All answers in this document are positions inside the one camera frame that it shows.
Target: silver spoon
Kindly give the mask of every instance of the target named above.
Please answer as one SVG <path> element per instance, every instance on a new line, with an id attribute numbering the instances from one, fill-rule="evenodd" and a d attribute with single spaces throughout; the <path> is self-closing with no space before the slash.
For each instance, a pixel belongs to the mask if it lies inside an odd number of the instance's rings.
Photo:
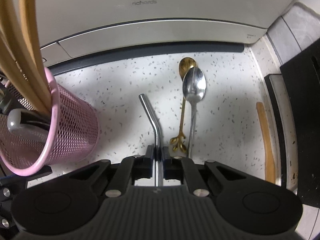
<path id="1" fill-rule="evenodd" d="M 203 99 L 205 89 L 206 82 L 203 72 L 200 68 L 191 68 L 185 75 L 182 83 L 183 96 L 186 99 L 186 101 L 188 101 L 191 104 L 191 126 L 187 152 L 188 158 L 191 158 L 193 135 L 196 126 L 196 104 Z"/>

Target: white speckled countertop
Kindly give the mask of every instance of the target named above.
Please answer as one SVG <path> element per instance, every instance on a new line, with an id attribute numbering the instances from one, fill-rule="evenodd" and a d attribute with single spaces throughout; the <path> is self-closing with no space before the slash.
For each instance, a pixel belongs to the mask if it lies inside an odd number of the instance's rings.
<path id="1" fill-rule="evenodd" d="M 256 102 L 263 102 L 267 112 L 269 106 L 258 67 L 247 47 L 243 53 L 180 53 L 132 58 L 56 76 L 59 84 L 97 109 L 100 141 L 87 159 L 53 165 L 54 174 L 43 179 L 99 159 L 118 163 L 129 155 L 144 155 L 146 146 L 154 143 L 154 137 L 138 99 L 141 93 L 149 97 L 155 108 L 164 145 L 169 145 L 170 138 L 177 136 L 179 130 L 182 81 L 178 64 L 183 57 L 194 58 L 207 81 L 204 100 L 197 105 L 193 160 L 203 163 L 213 159 L 264 179 L 265 152 Z M 190 110 L 186 103 L 186 135 Z M 174 153 L 172 146 L 169 148 L 171 155 L 183 155 Z"/>

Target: wall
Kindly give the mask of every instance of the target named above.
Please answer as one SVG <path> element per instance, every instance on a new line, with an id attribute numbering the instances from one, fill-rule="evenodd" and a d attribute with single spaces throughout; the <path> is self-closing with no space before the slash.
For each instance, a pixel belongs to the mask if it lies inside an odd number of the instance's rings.
<path id="1" fill-rule="evenodd" d="M 281 65 L 320 37 L 320 0 L 297 0 L 291 9 L 269 28 L 267 36 Z M 304 239 L 320 233 L 319 209 L 303 205 L 297 232 Z"/>

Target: gray tile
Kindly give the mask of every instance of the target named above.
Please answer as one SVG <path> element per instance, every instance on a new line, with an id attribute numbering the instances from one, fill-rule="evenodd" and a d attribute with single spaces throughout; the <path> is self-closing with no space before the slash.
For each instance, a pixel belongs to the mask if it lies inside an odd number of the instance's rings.
<path id="1" fill-rule="evenodd" d="M 302 8 L 300 5 L 295 4 L 283 18 L 302 50 L 320 37 L 320 18 Z"/>
<path id="2" fill-rule="evenodd" d="M 289 27 L 281 17 L 271 25 L 268 29 L 268 34 L 282 64 L 286 63 L 301 52 L 300 47 Z"/>
<path id="3" fill-rule="evenodd" d="M 303 214 L 296 229 L 296 232 L 301 235 L 303 239 L 309 239 L 313 225 L 316 222 L 318 210 L 318 208 L 303 205 Z"/>

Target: mesh container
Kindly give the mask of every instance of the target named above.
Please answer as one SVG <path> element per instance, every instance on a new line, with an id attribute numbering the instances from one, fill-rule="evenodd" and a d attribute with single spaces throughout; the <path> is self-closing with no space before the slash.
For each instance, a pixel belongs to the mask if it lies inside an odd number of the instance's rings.
<path id="1" fill-rule="evenodd" d="M 7 116 L 0 114 L 0 156 L 20 176 L 34 174 L 44 165 L 84 159 L 99 139 L 95 109 L 58 85 L 48 69 L 45 73 L 52 96 L 50 130 L 45 144 L 11 134 Z M 25 108 L 33 109 L 10 83 L 6 86 Z"/>

